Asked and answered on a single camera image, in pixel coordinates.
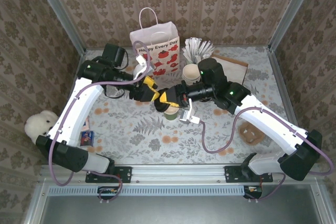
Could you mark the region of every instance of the cardboard box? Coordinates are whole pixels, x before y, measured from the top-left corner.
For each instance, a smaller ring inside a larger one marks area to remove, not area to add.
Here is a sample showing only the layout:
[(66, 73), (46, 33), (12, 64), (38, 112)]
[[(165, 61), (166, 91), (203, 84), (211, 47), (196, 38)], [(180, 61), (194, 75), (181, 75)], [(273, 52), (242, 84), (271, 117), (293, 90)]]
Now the cardboard box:
[(228, 81), (238, 82), (240, 84), (244, 83), (248, 63), (217, 54), (212, 54), (211, 57), (223, 66), (224, 74), (226, 75)]

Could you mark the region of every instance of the floral tablecloth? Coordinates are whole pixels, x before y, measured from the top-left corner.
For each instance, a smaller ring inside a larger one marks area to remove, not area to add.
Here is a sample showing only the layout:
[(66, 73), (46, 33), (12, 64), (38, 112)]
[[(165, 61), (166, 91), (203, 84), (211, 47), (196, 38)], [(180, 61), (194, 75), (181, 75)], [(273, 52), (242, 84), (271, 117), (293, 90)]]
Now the floral tablecloth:
[[(217, 47), (215, 53), (249, 64), (244, 80), (256, 97), (283, 118), (286, 118), (280, 94), (266, 47)], [(132, 50), (130, 66), (132, 72), (136, 61)], [(102, 50), (89, 50), (87, 59), (102, 54)], [(181, 69), (185, 60), (181, 52)], [(156, 77), (159, 89), (181, 83), (182, 71)], [(109, 96), (118, 93), (112, 88)], [(230, 137), (234, 117), (219, 109), (213, 102), (195, 102), (196, 116), (206, 123), (206, 144), (209, 149), (222, 147)], [(237, 126), (244, 120), (239, 119)], [(89, 114), (90, 129), (94, 131), (94, 145), (90, 152), (111, 157), (117, 164), (216, 164), (241, 163), (250, 153), (269, 153), (280, 147), (266, 137), (256, 146), (243, 142), (236, 131), (231, 146), (218, 154), (207, 154), (201, 145), (202, 126), (183, 124), (178, 119), (168, 121), (155, 110), (153, 103), (129, 100), (128, 93), (118, 100), (102, 94)]]

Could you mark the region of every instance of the paper cup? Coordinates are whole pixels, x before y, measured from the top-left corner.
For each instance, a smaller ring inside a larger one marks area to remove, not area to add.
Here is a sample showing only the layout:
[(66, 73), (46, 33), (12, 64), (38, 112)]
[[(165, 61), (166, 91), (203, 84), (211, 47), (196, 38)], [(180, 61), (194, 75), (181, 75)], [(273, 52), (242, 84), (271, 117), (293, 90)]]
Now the paper cup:
[(179, 108), (177, 108), (177, 107), (169, 106), (168, 109), (165, 112), (163, 112), (164, 117), (167, 120), (175, 120), (177, 118), (177, 115), (178, 115), (178, 110), (179, 110)]
[(197, 64), (188, 64), (182, 70), (182, 78), (187, 85), (192, 85), (201, 79)]

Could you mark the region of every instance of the metal base plate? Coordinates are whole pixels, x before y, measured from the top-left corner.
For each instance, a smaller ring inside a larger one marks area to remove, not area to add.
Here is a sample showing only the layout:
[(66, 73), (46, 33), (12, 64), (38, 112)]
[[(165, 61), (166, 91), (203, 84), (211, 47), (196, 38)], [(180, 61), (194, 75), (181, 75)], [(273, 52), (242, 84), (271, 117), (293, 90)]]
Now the metal base plate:
[(225, 166), (225, 179), (227, 183), (251, 183), (251, 182), (260, 182), (262, 179), (263, 183), (273, 182), (272, 174), (268, 175), (267, 173), (262, 175), (253, 174), (251, 179), (248, 180), (242, 173), (242, 169), (239, 165)]
[[(114, 174), (115, 176), (121, 178), (123, 183), (130, 183), (132, 178), (132, 167), (131, 166), (116, 166)], [(86, 174), (86, 183), (118, 183), (118, 180), (110, 177), (97, 176), (95, 174)]]

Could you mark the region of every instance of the patterned wallpaper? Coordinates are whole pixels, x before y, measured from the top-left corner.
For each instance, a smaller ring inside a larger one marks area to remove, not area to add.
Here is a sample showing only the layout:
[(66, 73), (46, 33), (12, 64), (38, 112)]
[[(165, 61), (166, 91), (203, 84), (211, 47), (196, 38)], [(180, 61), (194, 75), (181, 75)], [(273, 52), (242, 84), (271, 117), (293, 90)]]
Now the patterned wallpaper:
[[(300, 126), (336, 161), (336, 0), (304, 0), (276, 55)], [(336, 202), (336, 175), (326, 182)]]
[(24, 123), (59, 113), (79, 56), (47, 0), (0, 0), (0, 223), (20, 223), (42, 155)]
[[(173, 21), (181, 41), (194, 36), (215, 44), (268, 44), (290, 0), (61, 1), (86, 47), (97, 48), (106, 42), (130, 46), (144, 7), (153, 8), (160, 22)], [(153, 15), (146, 13), (142, 23), (155, 24)]]

